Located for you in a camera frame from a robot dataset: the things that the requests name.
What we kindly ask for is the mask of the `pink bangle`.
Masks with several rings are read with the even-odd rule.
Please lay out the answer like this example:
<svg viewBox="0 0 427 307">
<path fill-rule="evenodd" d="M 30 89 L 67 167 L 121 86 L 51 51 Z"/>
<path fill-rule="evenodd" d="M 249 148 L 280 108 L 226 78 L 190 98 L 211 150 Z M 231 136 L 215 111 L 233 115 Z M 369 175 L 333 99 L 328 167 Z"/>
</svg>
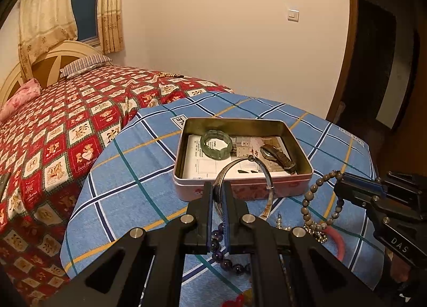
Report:
<svg viewBox="0 0 427 307">
<path fill-rule="evenodd" d="M 345 242 L 343 237 L 339 234 L 337 230 L 335 230 L 333 227 L 329 226 L 323 230 L 323 233 L 325 233 L 327 236 L 331 237 L 333 242 L 335 243 L 337 247 L 337 259 L 340 261 L 343 261 L 345 257 Z"/>
</svg>

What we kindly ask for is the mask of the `silver bangle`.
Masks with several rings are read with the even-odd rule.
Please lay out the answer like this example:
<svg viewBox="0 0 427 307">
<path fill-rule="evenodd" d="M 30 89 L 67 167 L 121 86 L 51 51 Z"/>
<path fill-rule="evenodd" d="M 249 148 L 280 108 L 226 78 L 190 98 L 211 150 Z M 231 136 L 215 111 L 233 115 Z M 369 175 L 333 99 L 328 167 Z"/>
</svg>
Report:
<svg viewBox="0 0 427 307">
<path fill-rule="evenodd" d="M 268 192 L 268 200 L 264 208 L 264 211 L 260 214 L 259 217 L 260 219 L 267 220 L 271 214 L 272 205 L 274 201 L 274 192 L 275 192 L 274 183 L 266 165 L 259 158 L 253 155 L 249 155 L 248 157 L 240 157 L 236 160 L 233 160 L 232 162 L 225 165 L 225 167 L 221 169 L 221 171 L 219 172 L 219 174 L 217 175 L 213 183 L 212 193 L 213 193 L 214 208 L 218 216 L 220 216 L 220 218 L 223 218 L 224 206 L 222 205 L 222 184 L 224 182 L 225 176 L 232 167 L 234 167 L 238 163 L 243 162 L 245 160 L 249 162 L 255 162 L 258 165 L 258 167 L 260 167 L 261 171 L 264 174 L 264 177 L 266 180 L 266 190 Z"/>
</svg>

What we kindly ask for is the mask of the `red cord ornament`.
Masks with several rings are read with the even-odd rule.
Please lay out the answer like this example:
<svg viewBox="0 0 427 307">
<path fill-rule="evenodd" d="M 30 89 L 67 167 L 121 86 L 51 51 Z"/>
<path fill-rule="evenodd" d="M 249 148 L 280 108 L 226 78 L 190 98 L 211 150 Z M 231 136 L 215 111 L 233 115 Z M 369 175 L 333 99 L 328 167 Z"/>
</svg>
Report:
<svg viewBox="0 0 427 307">
<path fill-rule="evenodd" d="M 247 289 L 240 293 L 234 300 L 224 301 L 221 307 L 253 307 L 253 293 L 252 289 Z"/>
</svg>

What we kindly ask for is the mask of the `blue plaid folded blanket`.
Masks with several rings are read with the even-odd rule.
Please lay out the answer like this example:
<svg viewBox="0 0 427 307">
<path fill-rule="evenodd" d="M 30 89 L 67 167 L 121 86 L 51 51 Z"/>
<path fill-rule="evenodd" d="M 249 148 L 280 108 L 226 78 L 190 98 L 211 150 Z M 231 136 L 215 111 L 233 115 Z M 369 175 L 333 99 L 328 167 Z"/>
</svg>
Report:
<svg viewBox="0 0 427 307">
<path fill-rule="evenodd" d="M 368 145 L 322 118 L 273 100 L 209 91 L 139 110 L 90 170 L 66 228 L 60 254 L 71 279 L 134 227 L 152 230 L 184 214 L 173 169 L 187 118 L 257 118 L 284 122 L 310 160 L 309 185 L 332 170 L 375 179 Z M 345 242 L 346 265 L 375 288 L 384 247 L 366 211 L 346 202 L 334 229 Z M 250 287 L 248 274 L 223 271 L 211 255 L 186 256 L 180 306 L 221 306 Z"/>
</svg>

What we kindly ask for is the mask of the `white printed paper card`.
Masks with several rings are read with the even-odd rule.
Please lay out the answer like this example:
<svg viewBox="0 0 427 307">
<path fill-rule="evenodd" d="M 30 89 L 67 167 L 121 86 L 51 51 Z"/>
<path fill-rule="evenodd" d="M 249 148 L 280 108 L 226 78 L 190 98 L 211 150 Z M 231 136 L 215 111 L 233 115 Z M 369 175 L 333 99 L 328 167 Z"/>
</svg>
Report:
<svg viewBox="0 0 427 307">
<path fill-rule="evenodd" d="M 192 134 L 187 140 L 185 164 L 182 173 L 184 179 L 214 180 L 225 165 L 240 157 L 247 157 L 248 155 L 259 158 L 266 165 L 272 177 L 291 175 L 285 172 L 282 167 L 275 162 L 265 159 L 260 152 L 261 146 L 272 145 L 290 158 L 282 139 L 279 137 L 231 137 L 233 143 L 232 152 L 230 156 L 224 160 L 213 160 L 206 156 L 200 148 L 200 138 L 200 135 Z M 220 139 L 210 139 L 207 143 L 210 148 L 218 150 L 227 147 L 227 144 Z M 254 179 L 263 178 L 264 174 L 255 162 L 245 160 L 232 167 L 226 174 L 226 177 L 228 179 Z"/>
</svg>

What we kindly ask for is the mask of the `red patterned bedspread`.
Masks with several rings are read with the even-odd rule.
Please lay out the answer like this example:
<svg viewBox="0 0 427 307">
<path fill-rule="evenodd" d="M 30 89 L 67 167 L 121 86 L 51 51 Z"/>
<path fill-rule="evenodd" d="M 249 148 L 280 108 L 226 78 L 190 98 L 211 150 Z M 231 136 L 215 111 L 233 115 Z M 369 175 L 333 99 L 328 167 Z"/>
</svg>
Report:
<svg viewBox="0 0 427 307">
<path fill-rule="evenodd" d="M 94 162 L 144 107 L 164 105 L 218 83 L 105 65 L 43 89 L 1 123 L 1 264 L 24 301 L 37 306 L 66 282 L 59 252 Z"/>
</svg>

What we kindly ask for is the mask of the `dark remote on bed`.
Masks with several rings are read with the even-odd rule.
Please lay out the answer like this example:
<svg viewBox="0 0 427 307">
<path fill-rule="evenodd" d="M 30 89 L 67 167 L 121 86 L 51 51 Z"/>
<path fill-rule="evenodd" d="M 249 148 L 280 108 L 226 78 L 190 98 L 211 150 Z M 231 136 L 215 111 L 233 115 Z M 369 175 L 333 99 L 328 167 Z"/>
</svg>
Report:
<svg viewBox="0 0 427 307">
<path fill-rule="evenodd" d="M 11 173 L 4 173 L 0 176 L 0 199 L 3 197 L 10 175 Z"/>
</svg>

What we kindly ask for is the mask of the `gold beaded item on bed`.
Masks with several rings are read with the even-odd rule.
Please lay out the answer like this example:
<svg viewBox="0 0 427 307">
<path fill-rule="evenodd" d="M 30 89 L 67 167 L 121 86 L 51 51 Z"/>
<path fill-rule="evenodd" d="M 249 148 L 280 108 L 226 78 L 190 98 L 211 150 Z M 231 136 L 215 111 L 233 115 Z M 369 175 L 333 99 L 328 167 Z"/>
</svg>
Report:
<svg viewBox="0 0 427 307">
<path fill-rule="evenodd" d="M 181 75 L 181 74 L 175 74 L 175 73 L 169 73 L 169 72 L 159 72 L 159 74 L 158 74 L 158 77 L 159 78 L 181 78 L 181 77 L 184 77 L 183 75 Z"/>
</svg>

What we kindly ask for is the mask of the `pink cloth bundle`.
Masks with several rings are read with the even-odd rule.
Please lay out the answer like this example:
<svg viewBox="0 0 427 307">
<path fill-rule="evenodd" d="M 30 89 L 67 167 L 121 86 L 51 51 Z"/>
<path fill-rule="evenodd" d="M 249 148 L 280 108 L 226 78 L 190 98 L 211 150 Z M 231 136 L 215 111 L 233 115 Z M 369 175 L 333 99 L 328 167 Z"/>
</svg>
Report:
<svg viewBox="0 0 427 307">
<path fill-rule="evenodd" d="M 41 85 L 37 79 L 32 78 L 30 81 L 24 83 L 2 106 L 0 115 L 1 123 L 4 123 L 24 104 L 39 97 L 40 95 Z"/>
</svg>

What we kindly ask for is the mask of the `checkered pillow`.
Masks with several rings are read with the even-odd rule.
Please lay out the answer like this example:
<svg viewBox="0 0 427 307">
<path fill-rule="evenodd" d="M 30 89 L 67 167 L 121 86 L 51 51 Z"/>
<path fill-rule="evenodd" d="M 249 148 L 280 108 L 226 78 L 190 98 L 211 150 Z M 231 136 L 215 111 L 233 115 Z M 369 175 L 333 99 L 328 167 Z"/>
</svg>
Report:
<svg viewBox="0 0 427 307">
<path fill-rule="evenodd" d="M 87 55 L 83 58 L 76 59 L 67 64 L 63 69 L 60 69 L 60 77 L 71 79 L 87 71 L 110 64 L 111 62 L 112 59 L 103 54 Z"/>
</svg>

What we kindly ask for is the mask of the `cream wooden headboard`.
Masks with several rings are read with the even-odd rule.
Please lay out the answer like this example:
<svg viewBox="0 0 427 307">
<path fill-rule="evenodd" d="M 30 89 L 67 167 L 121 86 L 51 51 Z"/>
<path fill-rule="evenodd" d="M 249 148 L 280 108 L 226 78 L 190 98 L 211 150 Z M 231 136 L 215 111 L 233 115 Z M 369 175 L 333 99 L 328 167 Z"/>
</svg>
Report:
<svg viewBox="0 0 427 307">
<path fill-rule="evenodd" d="M 94 48 L 79 41 L 63 41 L 48 53 L 41 55 L 32 65 L 32 74 L 29 77 L 22 75 L 21 65 L 17 63 L 7 76 L 1 74 L 1 105 L 29 79 L 36 78 L 42 88 L 46 88 L 60 79 L 60 70 L 78 58 L 100 53 L 100 48 Z"/>
</svg>

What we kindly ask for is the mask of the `left beige curtain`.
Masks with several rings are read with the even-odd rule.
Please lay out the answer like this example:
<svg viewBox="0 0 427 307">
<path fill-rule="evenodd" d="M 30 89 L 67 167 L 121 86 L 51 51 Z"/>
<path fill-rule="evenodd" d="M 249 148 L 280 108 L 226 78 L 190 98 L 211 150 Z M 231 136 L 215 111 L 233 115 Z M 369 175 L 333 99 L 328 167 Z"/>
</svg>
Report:
<svg viewBox="0 0 427 307">
<path fill-rule="evenodd" d="M 31 76 L 38 57 L 63 41 L 76 39 L 71 0 L 19 0 L 18 55 L 26 77 Z"/>
</svg>

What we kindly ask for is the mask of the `beige curtain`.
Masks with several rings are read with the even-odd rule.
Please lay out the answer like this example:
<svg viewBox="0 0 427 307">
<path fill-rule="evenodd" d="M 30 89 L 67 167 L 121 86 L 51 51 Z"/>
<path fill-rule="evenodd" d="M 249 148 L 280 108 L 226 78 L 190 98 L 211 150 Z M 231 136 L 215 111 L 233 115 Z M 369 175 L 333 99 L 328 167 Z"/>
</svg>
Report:
<svg viewBox="0 0 427 307">
<path fill-rule="evenodd" d="M 31 76 L 38 57 L 63 41 L 76 39 L 71 0 L 19 0 L 18 55 L 26 77 Z"/>
<path fill-rule="evenodd" d="M 103 53 L 122 51 L 122 0 L 97 0 L 96 13 L 98 37 Z"/>
</svg>

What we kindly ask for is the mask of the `right beige curtain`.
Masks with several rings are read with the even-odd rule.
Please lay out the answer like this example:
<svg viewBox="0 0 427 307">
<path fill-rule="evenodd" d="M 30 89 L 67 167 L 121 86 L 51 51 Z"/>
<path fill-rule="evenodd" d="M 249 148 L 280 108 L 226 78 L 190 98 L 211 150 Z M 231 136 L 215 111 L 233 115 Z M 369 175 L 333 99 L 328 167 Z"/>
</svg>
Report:
<svg viewBox="0 0 427 307">
<path fill-rule="evenodd" d="M 96 13 L 98 37 L 103 53 L 122 51 L 122 0 L 97 0 Z"/>
</svg>

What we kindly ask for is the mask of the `white wall switch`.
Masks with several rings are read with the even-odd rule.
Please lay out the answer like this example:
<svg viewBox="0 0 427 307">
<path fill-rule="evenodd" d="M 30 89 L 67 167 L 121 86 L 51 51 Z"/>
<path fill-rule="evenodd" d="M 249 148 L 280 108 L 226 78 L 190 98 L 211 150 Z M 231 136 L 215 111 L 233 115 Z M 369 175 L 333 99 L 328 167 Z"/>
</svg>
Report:
<svg viewBox="0 0 427 307">
<path fill-rule="evenodd" d="M 287 18 L 291 22 L 299 22 L 300 12 L 298 10 L 289 9 L 287 12 Z"/>
</svg>

